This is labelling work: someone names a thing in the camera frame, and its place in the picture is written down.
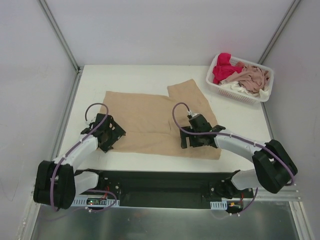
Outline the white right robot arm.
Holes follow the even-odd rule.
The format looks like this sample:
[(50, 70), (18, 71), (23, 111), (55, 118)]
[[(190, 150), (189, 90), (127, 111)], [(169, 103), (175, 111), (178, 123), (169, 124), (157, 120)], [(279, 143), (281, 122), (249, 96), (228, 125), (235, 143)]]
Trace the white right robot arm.
[(294, 184), (296, 165), (283, 145), (272, 139), (259, 142), (236, 135), (224, 126), (211, 124), (202, 114), (188, 116), (189, 125), (180, 127), (181, 147), (213, 147), (241, 156), (251, 163), (250, 170), (236, 170), (214, 186), (216, 195), (231, 199), (243, 190), (262, 187), (272, 194)]

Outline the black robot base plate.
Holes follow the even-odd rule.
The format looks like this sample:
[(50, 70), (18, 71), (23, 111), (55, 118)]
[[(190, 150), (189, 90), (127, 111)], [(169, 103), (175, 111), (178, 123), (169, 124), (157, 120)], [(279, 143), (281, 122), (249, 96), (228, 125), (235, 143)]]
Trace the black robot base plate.
[(219, 202), (216, 185), (228, 172), (156, 172), (95, 170), (98, 184), (92, 195), (117, 200), (119, 207), (209, 209)]

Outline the beige t shirt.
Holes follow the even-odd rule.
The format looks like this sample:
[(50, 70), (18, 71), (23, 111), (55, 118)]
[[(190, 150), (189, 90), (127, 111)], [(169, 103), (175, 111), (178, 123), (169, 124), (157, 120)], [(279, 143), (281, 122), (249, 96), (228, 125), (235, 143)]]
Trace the beige t shirt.
[(218, 160), (221, 150), (210, 146), (181, 148), (179, 126), (189, 125), (186, 103), (212, 125), (218, 121), (209, 101), (193, 79), (167, 87), (168, 96), (107, 91), (103, 103), (125, 130), (115, 152)]

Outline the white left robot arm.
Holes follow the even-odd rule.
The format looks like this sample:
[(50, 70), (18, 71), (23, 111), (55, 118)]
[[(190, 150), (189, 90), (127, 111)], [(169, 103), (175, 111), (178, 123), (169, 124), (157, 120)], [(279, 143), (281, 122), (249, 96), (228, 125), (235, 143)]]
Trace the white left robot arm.
[(77, 195), (89, 190), (96, 195), (102, 194), (106, 183), (100, 171), (77, 170), (91, 153), (112, 150), (125, 135), (126, 131), (111, 115), (98, 113), (66, 153), (51, 161), (43, 160), (38, 165), (33, 200), (58, 210), (68, 209)]

